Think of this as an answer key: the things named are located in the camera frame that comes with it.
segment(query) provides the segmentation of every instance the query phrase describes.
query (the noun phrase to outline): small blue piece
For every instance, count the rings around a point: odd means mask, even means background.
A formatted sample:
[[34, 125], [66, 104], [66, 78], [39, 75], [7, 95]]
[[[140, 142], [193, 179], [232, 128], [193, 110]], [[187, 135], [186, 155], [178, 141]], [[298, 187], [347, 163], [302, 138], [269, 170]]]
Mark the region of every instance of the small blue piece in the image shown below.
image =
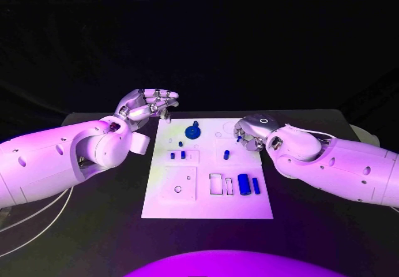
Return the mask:
[[197, 121], [193, 122], [193, 126], [187, 127], [184, 133], [186, 133], [186, 137], [190, 140], [194, 140], [199, 138], [199, 136], [202, 135], [202, 130], [197, 127]]
[[258, 179], [256, 178], [252, 178], [252, 184], [253, 184], [255, 194], [261, 194], [259, 184], [258, 184]]
[[229, 159], [229, 155], [230, 155], [230, 151], [229, 151], [229, 150], [226, 150], [226, 151], [225, 151], [225, 156], [223, 156], [223, 159], [225, 159], [225, 160], [227, 160], [227, 159]]
[[240, 195], [251, 194], [249, 180], [246, 174], [239, 174], [239, 193]]

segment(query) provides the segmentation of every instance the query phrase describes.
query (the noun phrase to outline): black curtain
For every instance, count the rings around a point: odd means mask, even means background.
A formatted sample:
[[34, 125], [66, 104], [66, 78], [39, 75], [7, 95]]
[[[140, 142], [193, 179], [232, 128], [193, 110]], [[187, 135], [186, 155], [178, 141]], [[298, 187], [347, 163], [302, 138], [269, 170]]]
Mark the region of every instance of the black curtain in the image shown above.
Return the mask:
[[350, 116], [397, 65], [397, 16], [380, 3], [33, 1], [0, 14], [1, 140], [72, 111], [112, 112], [135, 88], [178, 92], [176, 111]]

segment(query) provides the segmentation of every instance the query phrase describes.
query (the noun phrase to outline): gray table surface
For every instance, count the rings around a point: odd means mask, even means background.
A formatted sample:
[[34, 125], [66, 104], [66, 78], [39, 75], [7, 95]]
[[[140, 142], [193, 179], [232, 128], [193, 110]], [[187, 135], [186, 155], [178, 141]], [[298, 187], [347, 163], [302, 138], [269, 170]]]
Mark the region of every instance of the gray table surface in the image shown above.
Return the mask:
[[[262, 112], [279, 123], [357, 140], [337, 110]], [[180, 112], [171, 117], [240, 118], [252, 113]], [[63, 125], [106, 115], [73, 113]], [[350, 276], [397, 275], [399, 214], [389, 207], [347, 201], [284, 178], [265, 151], [261, 157], [272, 220], [141, 219], [157, 123], [151, 118], [140, 130], [151, 138], [147, 154], [130, 153], [122, 165], [75, 187], [53, 226], [26, 247], [0, 258], [0, 276], [124, 276], [161, 258], [210, 249], [278, 254]], [[30, 215], [55, 197], [13, 207], [6, 224]], [[65, 199], [0, 233], [0, 253], [40, 232]]]

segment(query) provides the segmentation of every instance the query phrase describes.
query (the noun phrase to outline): robotic hand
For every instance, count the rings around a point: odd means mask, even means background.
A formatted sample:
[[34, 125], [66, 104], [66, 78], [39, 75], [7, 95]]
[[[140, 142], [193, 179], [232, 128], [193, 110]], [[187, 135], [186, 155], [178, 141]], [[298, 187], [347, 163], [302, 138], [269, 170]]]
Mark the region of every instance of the robotic hand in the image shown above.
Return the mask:
[[[311, 133], [330, 138], [323, 140]], [[285, 177], [344, 199], [399, 207], [396, 153], [288, 124], [279, 127], [274, 118], [261, 114], [239, 120], [235, 137], [249, 151], [266, 149]]]
[[20, 136], [0, 144], [0, 208], [62, 192], [118, 166], [128, 151], [144, 154], [150, 138], [135, 131], [160, 116], [170, 122], [176, 92], [135, 89], [112, 116]]

